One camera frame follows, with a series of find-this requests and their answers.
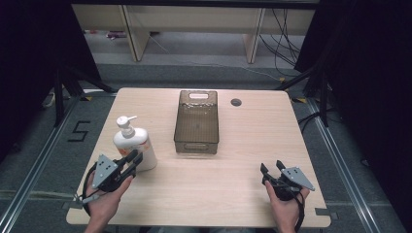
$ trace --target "black strap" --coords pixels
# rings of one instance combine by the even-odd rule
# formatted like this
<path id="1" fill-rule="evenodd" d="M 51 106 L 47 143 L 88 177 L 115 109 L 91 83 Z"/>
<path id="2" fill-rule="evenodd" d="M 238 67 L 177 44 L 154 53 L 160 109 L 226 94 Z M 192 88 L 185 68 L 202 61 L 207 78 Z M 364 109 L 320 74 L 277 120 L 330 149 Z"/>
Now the black strap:
<path id="1" fill-rule="evenodd" d="M 302 202 L 300 202 L 295 195 L 293 196 L 294 200 L 296 200 L 297 202 L 297 207 L 299 208 L 299 219 L 297 220 L 296 226 L 294 227 L 295 232 L 300 229 L 303 219 L 305 218 L 305 198 L 303 197 L 301 192 L 299 192 L 299 194 L 302 197 Z"/>
<path id="2" fill-rule="evenodd" d="M 97 166 L 97 162 L 94 163 L 94 165 L 88 170 L 87 175 L 85 177 L 85 181 L 83 183 L 83 193 L 82 193 L 83 199 L 87 198 L 87 193 L 86 192 L 87 192 L 88 179 L 90 178 L 91 173 L 96 170 L 96 166 Z M 88 208 L 88 203 L 83 204 L 83 208 L 85 208 L 86 213 L 90 216 L 90 209 Z"/>

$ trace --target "finger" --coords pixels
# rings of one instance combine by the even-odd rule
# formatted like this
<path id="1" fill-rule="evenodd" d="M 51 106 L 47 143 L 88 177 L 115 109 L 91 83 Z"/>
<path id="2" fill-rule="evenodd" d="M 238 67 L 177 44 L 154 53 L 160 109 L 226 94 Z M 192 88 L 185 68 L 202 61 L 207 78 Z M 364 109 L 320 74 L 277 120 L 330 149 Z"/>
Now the finger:
<path id="1" fill-rule="evenodd" d="M 265 181 L 264 185 L 266 186 L 266 191 L 269 195 L 270 202 L 276 201 L 278 197 L 276 196 L 275 189 L 273 189 L 272 184 L 270 184 L 269 181 Z"/>
<path id="2" fill-rule="evenodd" d="M 118 189 L 116 189 L 116 191 L 114 191 L 114 193 L 116 193 L 116 195 L 121 197 L 127 191 L 127 189 L 130 187 L 130 184 L 131 184 L 132 180 L 133 180 L 133 176 L 128 176 L 124 180 L 124 182 L 121 184 L 121 186 Z"/>

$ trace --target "gray floor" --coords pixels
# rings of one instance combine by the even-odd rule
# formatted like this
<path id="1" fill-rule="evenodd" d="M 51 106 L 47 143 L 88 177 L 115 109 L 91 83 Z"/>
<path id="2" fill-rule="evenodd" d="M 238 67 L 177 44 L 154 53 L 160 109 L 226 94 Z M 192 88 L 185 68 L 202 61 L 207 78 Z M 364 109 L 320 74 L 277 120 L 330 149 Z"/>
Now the gray floor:
<path id="1" fill-rule="evenodd" d="M 274 69 L 274 55 L 259 43 L 255 64 L 246 62 L 241 35 L 203 33 L 160 33 L 154 34 L 146 48 L 143 60 L 134 62 L 125 39 L 109 40 L 106 32 L 86 34 L 89 47 L 98 64 L 105 83 L 113 87 L 122 86 L 182 86 L 177 79 L 190 79 L 190 76 L 215 79 L 207 83 L 210 87 L 229 86 L 230 88 L 268 89 L 279 84 L 283 77 Z M 291 37 L 300 47 L 303 37 Z M 290 59 L 288 50 L 282 53 Z M 295 71 L 292 66 L 276 59 L 276 67 L 289 75 Z M 238 85 L 229 85 L 224 78 L 236 74 Z M 261 85 L 248 85 L 257 81 Z M 83 83 L 86 89 L 95 88 Z M 291 98 L 302 97 L 304 82 L 289 89 Z M 96 96 L 90 101 L 80 101 L 62 129 L 56 146 L 46 167 L 41 171 L 31 195 L 19 214 L 12 232 L 82 232 L 83 226 L 73 226 L 66 222 L 67 211 L 62 205 L 71 200 L 71 195 L 81 182 L 88 162 L 88 154 L 94 149 L 106 115 L 114 101 L 113 96 Z M 305 103 L 292 103 L 296 118 L 310 115 Z M 344 123 L 337 113 L 328 114 L 329 130 L 339 146 L 350 172 L 356 178 L 360 193 L 372 211 L 381 232 L 405 232 L 385 194 L 367 167 L 360 164 L 362 158 L 356 143 L 352 140 Z M 82 143 L 69 143 L 80 135 L 73 134 L 79 120 L 88 120 L 81 129 L 88 131 Z M 36 115 L 31 127 L 20 140 L 21 151 L 10 152 L 0 164 L 0 210 L 5 212 L 14 193 L 26 179 L 30 168 L 53 130 L 54 108 L 44 109 Z M 303 132 L 309 155 L 326 200 L 327 208 L 336 216 L 324 232 L 366 232 L 359 214 L 348 195 L 347 188 L 338 174 L 330 152 L 314 121 L 309 122 Z M 110 226 L 110 232 L 137 232 L 138 227 Z M 301 232 L 319 232 L 318 229 L 302 229 Z"/>

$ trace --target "wrist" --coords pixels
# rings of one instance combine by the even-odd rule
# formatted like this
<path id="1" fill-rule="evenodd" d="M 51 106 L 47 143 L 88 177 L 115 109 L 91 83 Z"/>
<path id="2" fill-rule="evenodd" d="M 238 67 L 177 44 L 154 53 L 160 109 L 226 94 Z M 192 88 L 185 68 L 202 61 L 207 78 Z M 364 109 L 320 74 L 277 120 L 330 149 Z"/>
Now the wrist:
<path id="1" fill-rule="evenodd" d="M 88 221 L 87 228 L 85 233 L 101 233 L 106 227 L 108 221 L 103 220 L 102 218 L 93 218 L 91 217 Z"/>
<path id="2" fill-rule="evenodd" d="M 294 231 L 294 225 L 290 224 L 277 224 L 279 233 L 296 233 Z"/>

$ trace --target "wooden table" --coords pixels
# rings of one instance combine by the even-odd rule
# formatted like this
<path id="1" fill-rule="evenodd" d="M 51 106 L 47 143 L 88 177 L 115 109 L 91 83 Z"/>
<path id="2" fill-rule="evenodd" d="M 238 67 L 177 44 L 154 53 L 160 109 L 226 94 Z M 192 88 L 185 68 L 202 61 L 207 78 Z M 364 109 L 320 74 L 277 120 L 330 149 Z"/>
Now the wooden table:
<path id="1" fill-rule="evenodd" d="M 120 116 L 137 116 L 132 125 L 149 131 L 158 163 L 133 180 L 110 224 L 273 227 L 259 168 L 263 162 L 277 178 L 280 171 L 275 163 L 279 159 L 286 167 L 299 166 L 316 187 L 306 201 L 302 227 L 330 225 L 329 216 L 315 214 L 315 208 L 326 204 L 286 92 L 218 89 L 218 153 L 196 157 L 175 151 L 180 91 L 119 91 L 87 169 L 100 153 L 120 158 L 112 141 L 119 131 L 116 119 Z M 234 98 L 242 105 L 232 106 Z M 88 216 L 84 210 L 70 209 L 67 221 L 87 224 Z"/>

